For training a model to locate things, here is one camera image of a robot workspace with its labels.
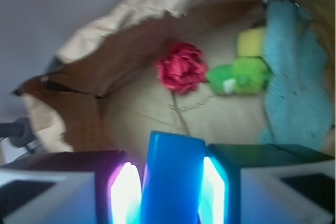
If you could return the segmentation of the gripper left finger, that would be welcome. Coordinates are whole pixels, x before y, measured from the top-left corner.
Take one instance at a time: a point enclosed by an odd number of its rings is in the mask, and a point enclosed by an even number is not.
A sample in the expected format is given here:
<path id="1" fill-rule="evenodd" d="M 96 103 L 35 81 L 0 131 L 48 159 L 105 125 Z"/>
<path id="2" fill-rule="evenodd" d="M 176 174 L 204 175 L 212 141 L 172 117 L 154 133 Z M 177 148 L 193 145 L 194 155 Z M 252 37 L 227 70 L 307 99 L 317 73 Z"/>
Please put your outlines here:
<path id="1" fill-rule="evenodd" d="M 138 223 L 140 202 L 124 151 L 38 153 L 1 166 L 1 223 Z"/>

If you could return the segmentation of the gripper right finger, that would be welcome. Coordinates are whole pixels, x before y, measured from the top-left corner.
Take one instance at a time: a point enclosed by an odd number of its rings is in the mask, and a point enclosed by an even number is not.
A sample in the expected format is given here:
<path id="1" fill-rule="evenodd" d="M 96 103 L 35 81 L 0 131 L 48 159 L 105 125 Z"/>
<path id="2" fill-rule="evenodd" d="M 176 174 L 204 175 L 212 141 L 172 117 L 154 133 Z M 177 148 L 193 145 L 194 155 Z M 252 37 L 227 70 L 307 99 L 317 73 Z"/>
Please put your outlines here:
<path id="1" fill-rule="evenodd" d="M 335 159 L 301 145 L 210 144 L 199 223 L 335 223 Z"/>

